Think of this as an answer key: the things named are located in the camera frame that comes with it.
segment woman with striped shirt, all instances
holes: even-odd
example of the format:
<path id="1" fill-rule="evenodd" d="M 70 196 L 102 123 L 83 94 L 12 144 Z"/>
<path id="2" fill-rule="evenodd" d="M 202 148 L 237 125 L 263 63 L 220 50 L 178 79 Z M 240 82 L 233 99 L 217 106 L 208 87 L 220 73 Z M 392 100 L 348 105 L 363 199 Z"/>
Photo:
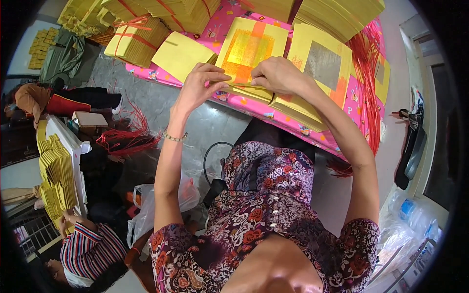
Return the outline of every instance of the woman with striped shirt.
<path id="1" fill-rule="evenodd" d="M 75 231 L 68 236 L 67 221 L 75 225 Z M 112 264 L 123 263 L 127 254 L 122 240 L 108 224 L 95 224 L 71 211 L 63 212 L 60 233 L 60 261 L 51 259 L 45 265 L 56 281 L 73 288 L 90 287 Z"/>

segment bracelet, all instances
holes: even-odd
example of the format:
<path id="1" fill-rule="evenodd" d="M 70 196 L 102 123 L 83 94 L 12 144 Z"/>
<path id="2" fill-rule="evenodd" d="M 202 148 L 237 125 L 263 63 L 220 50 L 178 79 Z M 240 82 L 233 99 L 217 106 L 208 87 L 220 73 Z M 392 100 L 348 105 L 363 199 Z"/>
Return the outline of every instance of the bracelet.
<path id="1" fill-rule="evenodd" d="M 172 137 L 170 136 L 166 131 L 163 133 L 163 137 L 164 138 L 167 138 L 167 139 L 170 139 L 174 142 L 183 142 L 186 138 L 187 138 L 187 132 L 181 137 L 181 138 L 177 138 L 177 137 Z"/>

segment woman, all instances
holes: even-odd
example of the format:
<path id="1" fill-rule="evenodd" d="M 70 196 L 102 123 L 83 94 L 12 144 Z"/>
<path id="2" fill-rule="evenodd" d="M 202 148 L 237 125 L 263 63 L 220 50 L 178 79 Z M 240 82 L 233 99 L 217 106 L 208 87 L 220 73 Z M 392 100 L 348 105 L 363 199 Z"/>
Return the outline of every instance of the woman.
<path id="1" fill-rule="evenodd" d="M 9 113 L 16 107 L 34 116 L 37 129 L 41 113 L 72 117 L 74 111 L 90 112 L 91 109 L 112 108 L 113 114 L 120 111 L 121 94 L 108 94 L 105 88 L 76 88 L 73 90 L 52 90 L 34 83 L 16 86 L 6 97 L 4 112 Z"/>
<path id="2" fill-rule="evenodd" d="M 98 214 L 109 214 L 108 204 L 93 207 Z M 63 239 L 60 261 L 51 259 L 46 268 L 62 287 L 93 287 L 92 292 L 103 292 L 128 270 L 124 264 L 127 255 L 125 237 L 128 218 L 122 213 L 115 215 L 115 221 L 108 224 L 98 223 L 76 216 L 72 211 L 64 211 L 59 221 Z M 67 235 L 66 222 L 75 226 L 72 234 Z"/>
<path id="3" fill-rule="evenodd" d="M 340 238 L 311 210 L 313 164 L 302 152 L 246 142 L 232 150 L 222 178 L 229 190 L 209 208 L 204 235 L 183 226 L 177 188 L 190 113 L 226 88 L 223 69 L 198 64 L 171 115 L 155 175 L 153 274 L 160 292 L 361 292 L 376 261 L 378 180 L 371 149 L 353 121 L 290 61 L 271 57 L 252 70 L 252 85 L 296 94 L 321 114 L 354 177 Z M 205 88 L 207 81 L 217 81 Z M 250 188 L 252 168 L 256 186 Z"/>

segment plastic bag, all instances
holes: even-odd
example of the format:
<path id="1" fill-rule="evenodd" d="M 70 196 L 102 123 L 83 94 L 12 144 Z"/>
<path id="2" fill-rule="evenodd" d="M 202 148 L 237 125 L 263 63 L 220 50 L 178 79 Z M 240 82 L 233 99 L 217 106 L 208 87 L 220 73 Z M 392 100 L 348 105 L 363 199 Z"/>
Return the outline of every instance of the plastic bag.
<path id="1" fill-rule="evenodd" d="M 412 229 L 397 216 L 388 214 L 384 221 L 380 219 L 379 222 L 378 249 L 392 251 L 415 237 Z"/>
<path id="2" fill-rule="evenodd" d="M 136 193 L 142 195 L 142 205 L 136 203 Z M 153 184 L 137 185 L 134 188 L 134 205 L 140 209 L 138 215 L 128 221 L 127 244 L 129 247 L 142 237 L 155 224 L 155 193 Z M 200 194 L 192 178 L 181 174 L 178 190 L 179 209 L 181 212 L 194 208 L 200 201 Z"/>

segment floral blouse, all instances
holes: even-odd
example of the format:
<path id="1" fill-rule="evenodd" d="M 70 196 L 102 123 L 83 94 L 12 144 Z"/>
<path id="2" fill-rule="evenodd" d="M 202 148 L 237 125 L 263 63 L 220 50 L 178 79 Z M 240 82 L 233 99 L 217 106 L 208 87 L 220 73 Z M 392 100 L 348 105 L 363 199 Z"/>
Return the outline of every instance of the floral blouse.
<path id="1" fill-rule="evenodd" d="M 313 164 L 309 158 L 297 150 L 260 142 L 247 142 L 237 149 L 242 158 L 232 150 L 226 162 L 222 160 L 222 179 L 230 190 L 210 206 L 206 233 L 196 237 L 183 224 L 169 224 L 151 237 L 157 291 L 219 292 L 243 259 L 271 233 L 298 245 L 317 270 L 325 293 L 363 291 L 376 261 L 376 223 L 352 220 L 335 237 L 310 207 Z"/>

